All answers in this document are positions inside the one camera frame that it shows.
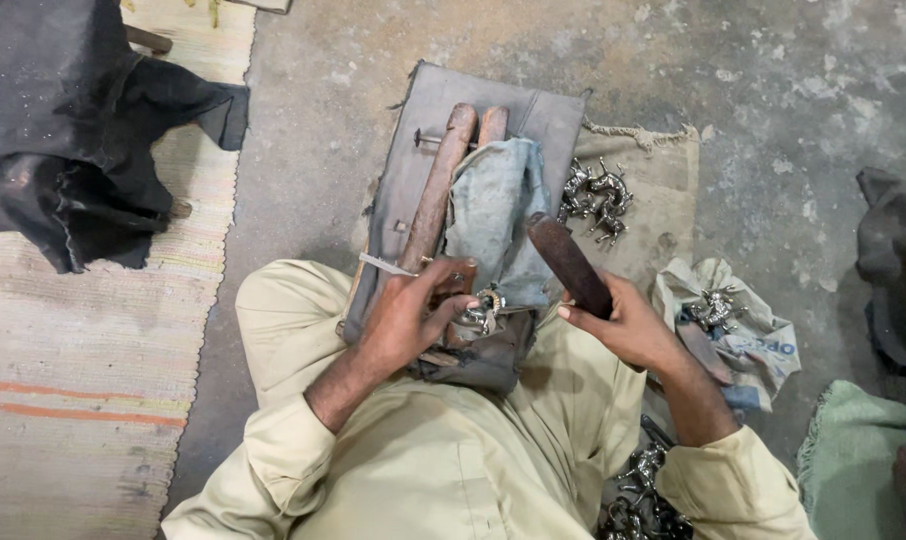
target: grey cloth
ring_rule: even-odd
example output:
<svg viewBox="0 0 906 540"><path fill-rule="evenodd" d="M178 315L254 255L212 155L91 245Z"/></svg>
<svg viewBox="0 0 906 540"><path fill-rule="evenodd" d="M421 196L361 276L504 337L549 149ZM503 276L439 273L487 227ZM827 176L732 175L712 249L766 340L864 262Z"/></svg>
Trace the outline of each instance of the grey cloth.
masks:
<svg viewBox="0 0 906 540"><path fill-rule="evenodd" d="M507 131L540 143L543 185L549 190L550 212L555 215L579 135L585 98L496 83L424 61L411 77L386 170L368 209L370 255L392 263L403 252L435 156L435 145L423 144L417 148L413 145L413 134L421 129L427 136L441 135L450 111L458 103L471 104L480 116L489 107L505 106L509 108ZM366 314L372 309L370 301L379 283L388 278L384 270L371 264L363 266L349 313L343 321L342 337L347 343L360 339ZM518 379L516 363L532 346L535 315L525 316L530 320L523 322L521 328L513 327L515 317L511 315L509 331L481 339L460 353L459 366L438 368L420 361L411 369L415 375L430 381L465 384L505 394Z"/></svg>
<svg viewBox="0 0 906 540"><path fill-rule="evenodd" d="M856 180L869 204L857 231L856 268L872 285L870 338L891 374L906 378L906 181L873 168Z"/></svg>
<svg viewBox="0 0 906 540"><path fill-rule="evenodd" d="M543 285L553 276L526 235L526 218L550 211L538 142L491 142L457 168L446 212L450 257L473 257L473 292L494 286L508 306L544 306Z"/></svg>

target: woven rug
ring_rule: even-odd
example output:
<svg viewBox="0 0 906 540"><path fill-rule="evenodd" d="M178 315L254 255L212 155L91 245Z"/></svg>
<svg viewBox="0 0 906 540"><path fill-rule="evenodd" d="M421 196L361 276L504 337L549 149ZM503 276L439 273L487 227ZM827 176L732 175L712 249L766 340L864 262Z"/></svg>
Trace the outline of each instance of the woven rug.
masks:
<svg viewBox="0 0 906 540"><path fill-rule="evenodd" d="M243 84L255 9L123 3L128 24L174 41L166 60ZM0 538L151 538L195 398L206 316L222 280L237 152L195 125L153 148L160 180L193 207L145 270L99 261L59 276L0 234Z"/></svg>

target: concrete floor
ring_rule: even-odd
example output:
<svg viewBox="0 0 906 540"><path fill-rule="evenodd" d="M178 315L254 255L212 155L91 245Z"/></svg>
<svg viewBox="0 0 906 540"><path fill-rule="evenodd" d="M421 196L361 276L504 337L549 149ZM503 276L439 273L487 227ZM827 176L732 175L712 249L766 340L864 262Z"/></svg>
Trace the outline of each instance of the concrete floor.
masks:
<svg viewBox="0 0 906 540"><path fill-rule="evenodd" d="M352 273L354 226L420 58L577 95L590 118L675 131L700 152L696 260L723 256L796 325L803 371L747 417L793 466L819 392L879 391L855 228L862 166L906 178L906 0L295 0L260 12L226 275L168 510L240 444L256 401L233 301L275 259Z"/></svg>

